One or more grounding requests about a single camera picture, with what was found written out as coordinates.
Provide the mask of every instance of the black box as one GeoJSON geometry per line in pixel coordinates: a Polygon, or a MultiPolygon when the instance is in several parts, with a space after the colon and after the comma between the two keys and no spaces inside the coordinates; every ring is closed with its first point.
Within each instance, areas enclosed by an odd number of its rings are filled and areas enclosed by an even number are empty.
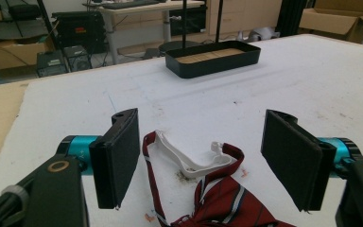
{"type": "Polygon", "coordinates": [[[40,8],[30,4],[9,7],[9,14],[15,21],[35,20],[41,17],[40,8]]]}
{"type": "MultiPolygon", "coordinates": [[[[206,0],[203,1],[204,4],[197,8],[187,9],[186,15],[186,27],[185,34],[191,33],[202,33],[205,31],[206,26],[206,0]]],[[[172,36],[182,35],[182,9],[174,9],[169,11],[170,18],[181,17],[180,20],[170,20],[170,34],[172,36]]]]}
{"type": "Polygon", "coordinates": [[[55,12],[60,48],[82,45],[89,54],[106,52],[104,20],[98,11],[55,12]]]}
{"type": "Polygon", "coordinates": [[[64,47],[63,52],[70,71],[77,72],[92,68],[88,53],[81,45],[64,47]]]}
{"type": "Polygon", "coordinates": [[[37,54],[38,77],[48,77],[68,73],[61,51],[41,52],[37,54]]]}
{"type": "Polygon", "coordinates": [[[227,41],[169,50],[165,53],[165,63],[180,78],[192,79],[256,64],[260,53],[257,46],[227,41]]]}

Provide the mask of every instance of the black case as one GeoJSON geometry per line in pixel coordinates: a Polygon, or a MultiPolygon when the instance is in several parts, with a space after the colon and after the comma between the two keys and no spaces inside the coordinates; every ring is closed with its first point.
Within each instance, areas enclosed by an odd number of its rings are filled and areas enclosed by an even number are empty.
{"type": "Polygon", "coordinates": [[[60,48],[81,45],[89,54],[107,51],[104,20],[99,11],[54,12],[60,48]]]}
{"type": "Polygon", "coordinates": [[[11,18],[15,21],[35,20],[41,16],[37,5],[17,5],[9,7],[11,18]]]}
{"type": "MultiPolygon", "coordinates": [[[[213,74],[225,70],[230,70],[242,66],[256,64],[259,61],[261,48],[245,44],[239,41],[219,42],[220,22],[223,10],[223,0],[219,0],[219,10],[216,24],[216,42],[214,44],[197,45],[185,47],[185,26],[183,27],[182,41],[184,45],[181,49],[174,49],[165,53],[166,67],[182,79],[193,79],[208,74],[213,74]],[[189,57],[192,55],[209,54],[213,51],[235,49],[240,51],[239,54],[217,56],[201,61],[183,63],[178,60],[180,57],[189,57]]],[[[183,16],[186,18],[186,0],[183,0],[183,16]]]]}

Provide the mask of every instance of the floor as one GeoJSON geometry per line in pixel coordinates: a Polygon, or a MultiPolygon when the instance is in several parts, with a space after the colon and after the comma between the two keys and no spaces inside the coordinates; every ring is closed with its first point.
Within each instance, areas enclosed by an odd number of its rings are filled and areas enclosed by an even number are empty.
{"type": "MultiPolygon", "coordinates": [[[[142,61],[145,58],[145,53],[138,53],[128,56],[119,56],[120,63],[131,62],[131,61],[142,61]]],[[[102,54],[94,54],[91,57],[91,63],[93,68],[103,67],[105,65],[112,63],[112,58],[110,54],[102,53],[102,54]]],[[[12,70],[4,70],[0,71],[0,84],[10,83],[14,81],[20,81],[25,79],[36,79],[37,73],[33,71],[24,72],[14,72],[12,70]]]]}

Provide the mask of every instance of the black equipment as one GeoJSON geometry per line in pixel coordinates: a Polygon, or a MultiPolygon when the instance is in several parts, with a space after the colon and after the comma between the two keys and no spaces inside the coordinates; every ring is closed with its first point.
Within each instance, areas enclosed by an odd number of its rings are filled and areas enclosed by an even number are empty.
{"type": "MultiPolygon", "coordinates": [[[[27,18],[28,18],[28,16],[30,15],[30,14],[34,14],[35,16],[37,15],[37,14],[39,14],[39,15],[41,15],[42,16],[42,19],[43,19],[43,21],[45,22],[45,26],[46,26],[46,29],[50,32],[50,31],[52,31],[52,26],[51,26],[51,22],[49,21],[49,17],[48,17],[48,15],[47,15],[47,13],[46,13],[46,9],[45,9],[45,5],[43,4],[43,0],[36,0],[37,1],[37,4],[38,4],[38,7],[32,7],[32,12],[27,12],[26,14],[27,14],[27,18]]],[[[9,1],[8,0],[6,0],[6,3],[7,3],[7,5],[8,5],[8,7],[10,8],[10,5],[9,5],[9,1]]],[[[16,17],[16,16],[18,16],[19,15],[19,13],[16,13],[16,12],[19,12],[19,10],[21,10],[21,11],[23,11],[24,9],[15,9],[15,10],[11,10],[11,11],[13,11],[13,13],[14,14],[16,14],[16,15],[14,15],[14,17],[16,17]]],[[[19,25],[17,25],[17,21],[16,20],[14,20],[14,23],[16,24],[16,26],[17,26],[17,29],[19,30],[19,33],[20,33],[20,35],[21,36],[23,36],[23,33],[22,33],[22,31],[21,31],[21,29],[19,28],[19,25]]],[[[52,41],[53,41],[53,43],[54,43],[54,46],[56,47],[56,48],[58,48],[58,45],[57,45],[57,41],[56,41],[56,38],[55,38],[55,35],[53,34],[53,32],[50,32],[50,36],[51,36],[51,39],[52,39],[52,41]]]]}
{"type": "Polygon", "coordinates": [[[127,8],[155,5],[158,3],[160,2],[156,0],[143,0],[143,1],[133,1],[133,2],[102,4],[102,7],[105,9],[127,9],[127,8]]]}
{"type": "Polygon", "coordinates": [[[303,16],[307,1],[283,0],[275,31],[280,32],[280,37],[297,35],[300,20],[303,16]]]}
{"type": "Polygon", "coordinates": [[[106,52],[105,28],[98,11],[55,12],[57,41],[61,49],[81,45],[88,54],[106,52]]]}
{"type": "Polygon", "coordinates": [[[55,76],[68,73],[63,56],[59,50],[37,54],[38,77],[55,76]]]}
{"type": "Polygon", "coordinates": [[[29,4],[9,7],[9,13],[15,21],[35,20],[41,16],[40,8],[29,4]]]}
{"type": "Polygon", "coordinates": [[[94,173],[99,208],[119,208],[137,166],[139,139],[137,109],[115,114],[103,136],[67,136],[51,159],[4,190],[0,226],[89,226],[81,172],[94,173]]]}
{"type": "MultiPolygon", "coordinates": [[[[205,31],[206,27],[206,0],[203,5],[197,8],[190,8],[186,10],[186,18],[185,18],[185,34],[191,33],[201,33],[205,31]]],[[[183,10],[175,9],[169,11],[170,17],[170,33],[172,36],[182,35],[183,34],[183,10]]]]}
{"type": "Polygon", "coordinates": [[[346,138],[316,138],[287,113],[267,110],[261,152],[301,211],[320,210],[331,174],[347,179],[337,226],[363,226],[363,156],[346,138]]]}
{"type": "Polygon", "coordinates": [[[64,47],[63,52],[70,71],[77,72],[92,68],[88,53],[81,45],[64,47]]]}

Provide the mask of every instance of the metal rod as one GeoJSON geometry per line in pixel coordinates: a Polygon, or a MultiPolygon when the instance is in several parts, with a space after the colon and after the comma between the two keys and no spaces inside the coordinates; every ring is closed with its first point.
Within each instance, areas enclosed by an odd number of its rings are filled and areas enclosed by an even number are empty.
{"type": "Polygon", "coordinates": [[[40,7],[40,11],[43,15],[43,21],[45,22],[45,26],[51,36],[52,42],[54,43],[55,48],[58,49],[59,48],[58,41],[55,37],[54,32],[51,32],[53,30],[53,28],[51,26],[51,22],[49,21],[49,16],[48,16],[48,13],[46,12],[46,8],[45,8],[45,5],[43,4],[43,0],[37,0],[37,3],[38,3],[38,6],[40,7]]]}
{"type": "Polygon", "coordinates": [[[185,49],[185,39],[186,39],[186,30],[187,27],[187,0],[182,1],[182,49],[185,49]]]}
{"type": "Polygon", "coordinates": [[[215,40],[215,43],[219,43],[220,22],[222,21],[222,9],[223,9],[223,0],[219,0],[219,9],[218,9],[218,12],[217,12],[217,25],[216,25],[216,40],[215,40]]]}

